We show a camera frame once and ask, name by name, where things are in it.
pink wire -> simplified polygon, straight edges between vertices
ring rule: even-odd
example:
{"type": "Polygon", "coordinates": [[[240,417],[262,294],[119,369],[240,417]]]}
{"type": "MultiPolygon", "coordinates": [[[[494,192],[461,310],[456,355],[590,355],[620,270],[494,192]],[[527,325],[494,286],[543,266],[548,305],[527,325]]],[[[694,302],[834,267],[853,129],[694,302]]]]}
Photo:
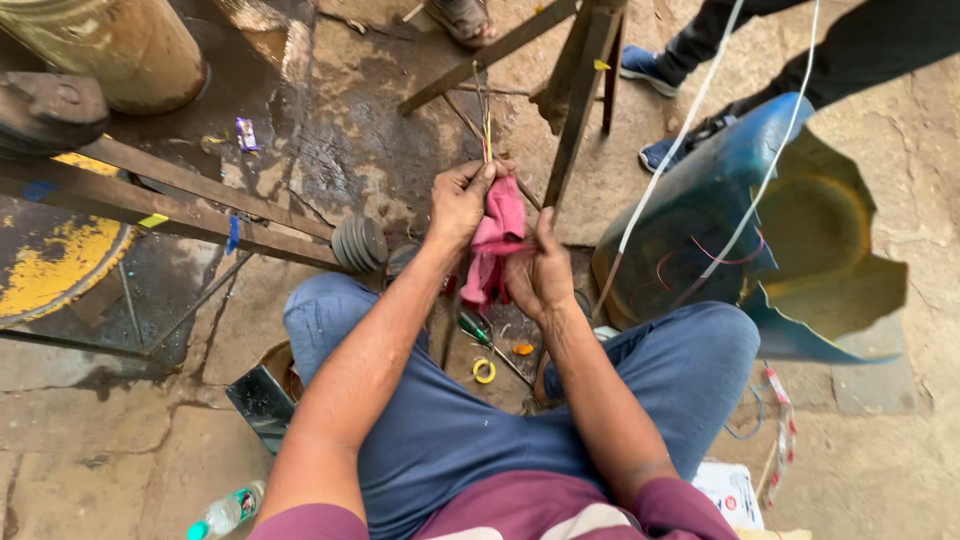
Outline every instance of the pink wire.
{"type": "MultiPolygon", "coordinates": [[[[760,245],[756,246],[756,249],[754,250],[753,253],[750,254],[749,257],[742,258],[741,260],[720,260],[719,258],[716,258],[713,255],[711,255],[707,250],[705,250],[704,247],[700,245],[700,242],[698,242],[697,239],[693,237],[693,234],[690,235],[690,239],[693,240],[694,244],[697,244],[697,247],[700,248],[700,251],[707,254],[707,257],[712,258],[713,260],[716,260],[720,264],[743,264],[744,262],[750,262],[751,260],[756,258],[756,256],[763,253],[763,247],[766,245],[766,242],[763,240],[763,233],[760,232],[760,229],[756,229],[756,234],[760,237],[760,245]]],[[[659,264],[657,265],[657,270],[658,270],[657,277],[659,277],[660,276],[659,264]]]]}
{"type": "Polygon", "coordinates": [[[670,252],[670,253],[664,255],[663,257],[661,257],[659,261],[657,261],[657,279],[660,280],[660,284],[663,285],[663,288],[665,288],[666,290],[668,290],[668,291],[670,291],[670,292],[673,292],[673,289],[670,288],[670,287],[666,284],[666,282],[663,281],[663,278],[660,277],[660,268],[663,266],[663,264],[666,262],[666,260],[669,259],[669,258],[671,258],[671,257],[673,257],[673,254],[677,253],[677,251],[678,251],[678,250],[673,250],[672,252],[670,252]]]}

green screwdriver handle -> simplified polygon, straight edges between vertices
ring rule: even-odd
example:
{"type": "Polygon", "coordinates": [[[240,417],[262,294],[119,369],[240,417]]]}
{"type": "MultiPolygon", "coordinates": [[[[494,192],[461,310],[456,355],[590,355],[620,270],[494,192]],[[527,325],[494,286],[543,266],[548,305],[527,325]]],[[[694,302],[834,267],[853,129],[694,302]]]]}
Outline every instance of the green screwdriver handle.
{"type": "Polygon", "coordinates": [[[491,346],[491,341],[490,338],[487,337],[487,333],[483,331],[480,323],[471,317],[469,313],[466,311],[461,311],[459,322],[460,328],[464,329],[468,334],[476,338],[476,340],[480,342],[480,345],[483,345],[484,347],[491,346]]]}

blue tape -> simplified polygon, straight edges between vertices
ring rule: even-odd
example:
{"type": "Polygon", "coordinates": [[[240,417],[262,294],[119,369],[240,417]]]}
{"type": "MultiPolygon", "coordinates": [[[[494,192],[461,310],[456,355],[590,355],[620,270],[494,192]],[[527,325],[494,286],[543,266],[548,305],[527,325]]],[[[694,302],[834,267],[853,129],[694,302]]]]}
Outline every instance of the blue tape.
{"type": "Polygon", "coordinates": [[[240,218],[235,215],[230,217],[230,236],[227,238],[227,255],[233,253],[240,245],[240,218]]]}
{"type": "Polygon", "coordinates": [[[20,187],[20,198],[39,203],[50,192],[56,191],[57,186],[44,180],[34,180],[27,182],[20,187]]]}

candy wrapper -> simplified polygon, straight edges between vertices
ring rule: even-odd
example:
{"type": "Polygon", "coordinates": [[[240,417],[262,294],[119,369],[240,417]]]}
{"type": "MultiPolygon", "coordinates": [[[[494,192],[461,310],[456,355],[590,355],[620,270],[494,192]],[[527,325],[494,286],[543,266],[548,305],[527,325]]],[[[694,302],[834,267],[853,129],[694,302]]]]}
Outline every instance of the candy wrapper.
{"type": "Polygon", "coordinates": [[[242,152],[259,150],[256,138],[253,136],[253,121],[249,118],[237,118],[237,142],[242,152]]]}

white cable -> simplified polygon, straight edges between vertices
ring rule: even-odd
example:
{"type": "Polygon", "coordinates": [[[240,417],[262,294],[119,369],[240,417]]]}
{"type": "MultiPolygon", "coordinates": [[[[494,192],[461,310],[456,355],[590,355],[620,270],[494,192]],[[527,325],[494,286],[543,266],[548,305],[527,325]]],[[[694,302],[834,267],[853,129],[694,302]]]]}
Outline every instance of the white cable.
{"type": "Polygon", "coordinates": [[[793,106],[793,114],[790,116],[790,124],[787,126],[786,133],[783,135],[783,141],[780,143],[780,148],[778,148],[776,154],[774,154],[774,160],[770,163],[770,168],[767,169],[767,174],[763,177],[763,182],[760,184],[760,189],[756,192],[756,197],[754,197],[754,201],[750,204],[747,212],[743,214],[743,219],[741,219],[739,225],[736,226],[736,230],[733,231],[733,236],[731,236],[730,241],[727,242],[727,245],[724,246],[723,251],[720,252],[720,255],[718,255],[713,262],[710,263],[710,266],[707,267],[707,271],[700,276],[700,279],[694,282],[693,285],[684,291],[684,294],[674,301],[672,307],[678,306],[684,300],[686,300],[686,297],[700,287],[700,285],[710,277],[710,274],[716,270],[716,267],[720,265],[720,261],[727,256],[731,249],[733,249],[733,244],[735,244],[737,239],[740,238],[740,235],[743,233],[743,229],[747,226],[747,222],[750,221],[750,216],[754,215],[754,212],[756,211],[756,205],[758,205],[760,199],[763,198],[763,193],[767,190],[767,185],[770,183],[770,179],[773,178],[774,170],[777,168],[777,161],[780,159],[780,154],[783,152],[783,148],[786,146],[787,142],[790,141],[790,134],[793,132],[793,126],[797,122],[797,114],[800,112],[800,103],[804,100],[806,83],[810,80],[810,72],[813,70],[813,47],[816,45],[817,41],[817,17],[819,13],[820,0],[814,0],[813,24],[812,29],[810,30],[810,48],[806,59],[806,72],[804,73],[804,81],[800,84],[800,95],[797,96],[797,103],[793,106]]]}
{"type": "Polygon", "coordinates": [[[733,33],[733,24],[736,22],[736,18],[740,15],[740,8],[742,6],[743,0],[736,0],[736,3],[733,4],[733,9],[730,12],[730,18],[727,19],[727,27],[724,28],[723,37],[720,39],[720,46],[717,47],[717,54],[713,58],[713,64],[710,65],[710,70],[707,72],[707,77],[704,79],[703,83],[700,84],[700,90],[697,91],[697,97],[693,100],[693,107],[690,109],[690,112],[686,114],[684,126],[680,128],[680,134],[677,135],[676,139],[674,139],[673,145],[670,146],[670,150],[666,153],[666,157],[660,162],[660,166],[658,166],[657,171],[654,172],[653,178],[650,179],[650,183],[647,185],[646,191],[643,192],[643,197],[640,198],[640,202],[636,205],[634,215],[630,216],[630,222],[627,223],[627,229],[624,230],[623,238],[620,239],[620,247],[617,249],[617,251],[621,254],[627,249],[627,240],[630,239],[630,233],[634,231],[636,220],[640,218],[640,213],[643,212],[643,208],[647,206],[647,201],[650,200],[650,195],[653,193],[654,187],[657,186],[657,181],[660,179],[660,175],[663,174],[663,168],[666,167],[666,164],[673,159],[673,155],[677,153],[677,149],[680,148],[680,145],[684,143],[686,132],[690,130],[690,124],[693,123],[693,119],[696,118],[697,112],[700,110],[700,106],[704,103],[704,98],[707,97],[707,90],[710,87],[710,82],[713,81],[713,74],[717,72],[717,67],[720,66],[720,59],[723,58],[723,53],[727,49],[727,38],[733,33]]]}

